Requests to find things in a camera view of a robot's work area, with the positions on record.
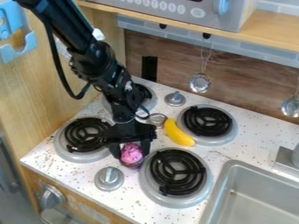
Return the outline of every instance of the shelf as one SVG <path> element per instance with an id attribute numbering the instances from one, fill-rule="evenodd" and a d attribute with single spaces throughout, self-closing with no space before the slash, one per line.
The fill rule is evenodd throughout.
<path id="1" fill-rule="evenodd" d="M 159 24 L 172 25 L 191 31 L 207 32 L 220 37 L 299 52 L 299 17 L 296 16 L 257 10 L 243 25 L 241 32 L 234 33 L 179 22 L 168 18 L 151 16 L 132 10 L 124 10 L 100 3 L 89 3 L 79 0 L 78 4 L 87 8 L 119 13 L 132 18 L 139 18 Z"/>

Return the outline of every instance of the light blue object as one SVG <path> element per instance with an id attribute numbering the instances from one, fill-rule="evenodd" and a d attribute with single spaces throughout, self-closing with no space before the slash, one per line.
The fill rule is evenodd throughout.
<path id="1" fill-rule="evenodd" d="M 0 40 L 9 38 L 19 29 L 24 33 L 25 44 L 15 49 L 10 44 L 0 46 L 0 63 L 11 62 L 38 46 L 24 9 L 11 0 L 0 2 Z"/>
<path id="2" fill-rule="evenodd" d="M 220 14 L 220 16 L 227 13 L 228 6 L 229 6 L 229 0 L 220 0 L 220 3 L 219 3 L 219 14 Z"/>

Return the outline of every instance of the black coil burner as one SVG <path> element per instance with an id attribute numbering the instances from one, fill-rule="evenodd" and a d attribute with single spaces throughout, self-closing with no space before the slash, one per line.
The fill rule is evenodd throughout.
<path id="1" fill-rule="evenodd" d="M 183 114 L 184 125 L 198 137 L 222 136 L 232 127 L 233 120 L 215 108 L 191 107 Z"/>
<path id="2" fill-rule="evenodd" d="M 152 98 L 151 92 L 144 85 L 136 84 L 136 88 L 140 91 L 144 100 Z"/>
<path id="3" fill-rule="evenodd" d="M 193 193 L 206 178 L 205 167 L 183 150 L 157 152 L 150 161 L 150 172 L 164 196 Z"/>
<path id="4" fill-rule="evenodd" d="M 100 149 L 104 143 L 101 133 L 111 127 L 99 118 L 80 118 L 70 123 L 65 129 L 65 138 L 69 143 L 69 152 L 89 152 Z"/>

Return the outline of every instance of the microwave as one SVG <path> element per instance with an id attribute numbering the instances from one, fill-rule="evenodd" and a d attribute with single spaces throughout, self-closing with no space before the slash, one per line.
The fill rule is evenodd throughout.
<path id="1" fill-rule="evenodd" d="M 239 32 L 255 10 L 256 0 L 88 0 L 130 11 Z"/>

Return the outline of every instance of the wooden panel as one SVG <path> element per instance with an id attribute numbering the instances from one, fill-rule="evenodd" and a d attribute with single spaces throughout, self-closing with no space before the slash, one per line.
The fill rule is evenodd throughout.
<path id="1" fill-rule="evenodd" d="M 201 68 L 200 47 L 194 45 L 126 31 L 126 49 L 128 70 L 133 75 L 141 74 L 142 56 L 157 56 L 158 82 L 185 91 L 190 91 L 189 78 Z M 280 110 L 283 100 L 296 91 L 298 69 L 212 51 L 206 73 L 212 79 L 212 89 L 204 97 L 299 124 Z"/>
<path id="2" fill-rule="evenodd" d="M 106 34 L 108 43 L 124 62 L 123 30 L 115 26 L 114 16 L 90 9 L 85 13 L 94 26 Z M 91 88 L 83 100 L 76 101 L 68 96 L 53 65 L 44 26 L 29 11 L 27 15 L 36 32 L 38 48 L 9 64 L 0 65 L 0 127 L 17 162 L 98 95 Z M 109 21 L 109 26 L 101 20 Z M 10 39 L 0 41 L 0 46 L 22 44 L 21 34 L 18 31 Z M 66 59 L 61 60 L 71 87 L 78 93 L 86 83 L 73 75 Z"/>
<path id="3" fill-rule="evenodd" d="M 78 1 L 78 4 L 100 11 L 120 13 L 132 18 L 140 18 L 160 24 L 173 25 L 191 31 L 206 32 L 220 37 L 238 39 L 255 44 L 273 46 L 285 50 L 299 52 L 299 17 L 296 16 L 257 10 L 244 24 L 241 31 L 239 33 L 234 33 L 195 24 L 179 22 L 163 17 L 151 16 L 132 10 L 124 10 L 100 3 Z"/>
<path id="4" fill-rule="evenodd" d="M 72 213 L 74 213 L 76 215 L 79 215 L 81 218 L 83 218 L 84 220 L 86 220 L 90 223 L 100 223 L 99 221 L 95 220 L 94 218 L 92 218 L 90 216 L 90 214 L 93 213 L 93 210 L 94 210 L 94 212 L 96 211 L 97 213 L 107 217 L 111 224 L 129 224 L 129 223 L 131 223 L 127 220 L 124 220 L 122 217 L 118 216 L 117 214 L 111 213 L 107 209 L 91 202 L 88 199 L 85 199 L 85 198 L 79 196 L 78 194 L 66 189 L 65 187 L 63 187 L 61 185 L 58 185 L 57 183 L 54 183 L 53 181 L 37 174 L 34 171 L 31 171 L 25 167 L 24 167 L 24 170 L 25 170 L 25 176 L 28 178 L 28 180 L 30 182 L 31 190 L 33 192 L 36 192 L 39 194 L 41 193 L 41 187 L 40 187 L 41 182 L 43 184 L 56 186 L 66 196 L 66 204 L 65 204 L 66 209 L 68 209 L 69 211 L 71 211 Z M 82 207 L 82 205 L 84 205 L 84 207 L 88 207 L 89 215 L 87 215 L 87 213 L 84 213 L 82 211 L 82 209 L 80 208 L 80 206 Z"/>

